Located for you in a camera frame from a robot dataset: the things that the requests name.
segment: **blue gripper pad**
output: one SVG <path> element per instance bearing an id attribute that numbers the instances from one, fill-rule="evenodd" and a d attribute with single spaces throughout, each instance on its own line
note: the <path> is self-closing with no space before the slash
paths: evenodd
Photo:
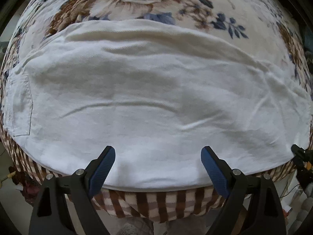
<path id="1" fill-rule="evenodd" d="M 115 149 L 113 147 L 110 148 L 108 153 L 105 155 L 104 159 L 100 162 L 99 166 L 93 173 L 92 177 L 89 179 L 89 192 L 88 195 L 90 198 L 97 195 L 103 183 L 108 176 L 113 163 L 115 161 Z"/>
<path id="2" fill-rule="evenodd" d="M 201 150 L 201 161 L 218 194 L 227 199 L 230 194 L 228 189 L 228 181 L 212 156 L 205 148 Z"/>

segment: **metal screw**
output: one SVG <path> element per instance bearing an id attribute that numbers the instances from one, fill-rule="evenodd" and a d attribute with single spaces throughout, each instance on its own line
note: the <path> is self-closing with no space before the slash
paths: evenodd
<path id="1" fill-rule="evenodd" d="M 233 169 L 233 174 L 239 176 L 241 174 L 241 171 L 238 169 Z"/>
<path id="2" fill-rule="evenodd" d="M 263 177 L 264 177 L 265 179 L 270 179 L 270 178 L 271 178 L 271 176 L 270 176 L 270 175 L 268 175 L 267 173 L 266 173 L 266 174 L 264 174 L 264 175 L 263 175 Z"/>
<path id="3" fill-rule="evenodd" d="M 49 173 L 48 175 L 46 175 L 46 179 L 50 180 L 53 178 L 53 174 Z"/>
<path id="4" fill-rule="evenodd" d="M 76 175 L 82 175 L 85 172 L 84 169 L 78 169 L 77 171 L 75 171 Z"/>

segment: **back pocket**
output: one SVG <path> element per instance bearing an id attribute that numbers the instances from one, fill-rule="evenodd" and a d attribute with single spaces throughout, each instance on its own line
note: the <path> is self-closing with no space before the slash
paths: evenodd
<path id="1" fill-rule="evenodd" d="M 30 134 L 32 105 L 28 75 L 9 75 L 2 112 L 4 129 L 11 136 Z"/>

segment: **floral blanket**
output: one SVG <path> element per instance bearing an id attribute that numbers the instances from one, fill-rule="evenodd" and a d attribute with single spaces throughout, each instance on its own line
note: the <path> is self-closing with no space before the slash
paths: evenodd
<path id="1" fill-rule="evenodd" d="M 27 54 L 37 51 L 43 40 L 65 31 L 74 23 L 125 19 L 153 20 L 222 38 L 257 59 L 276 64 L 311 92 L 310 74 L 297 23 L 277 0 L 31 0 L 4 57 L 0 100 L 10 69 L 24 62 Z M 3 130 L 3 114 L 0 112 L 0 115 L 1 140 L 16 168 L 42 183 L 50 171 L 35 163 Z M 288 162 L 266 172 L 274 180 L 279 180 L 292 170 L 292 162 Z M 202 215 L 222 202 L 212 186 L 160 193 L 103 189 L 102 194 L 94 199 L 99 209 L 111 215 L 141 216 L 158 222 L 190 214 Z"/>

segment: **white cloth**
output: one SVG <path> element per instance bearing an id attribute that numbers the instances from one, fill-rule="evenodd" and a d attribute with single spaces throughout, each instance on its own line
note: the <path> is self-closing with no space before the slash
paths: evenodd
<path id="1" fill-rule="evenodd" d="M 200 160 L 207 145 L 251 174 L 289 161 L 292 144 L 309 144 L 309 94 L 278 66 L 218 37 L 158 22 L 70 25 L 13 68 L 8 81 L 19 87 L 6 86 L 7 96 L 15 94 L 5 98 L 5 124 L 23 150 L 72 174 L 111 145 L 116 160 L 106 188 L 209 185 Z M 25 87 L 32 112 L 16 93 Z"/>

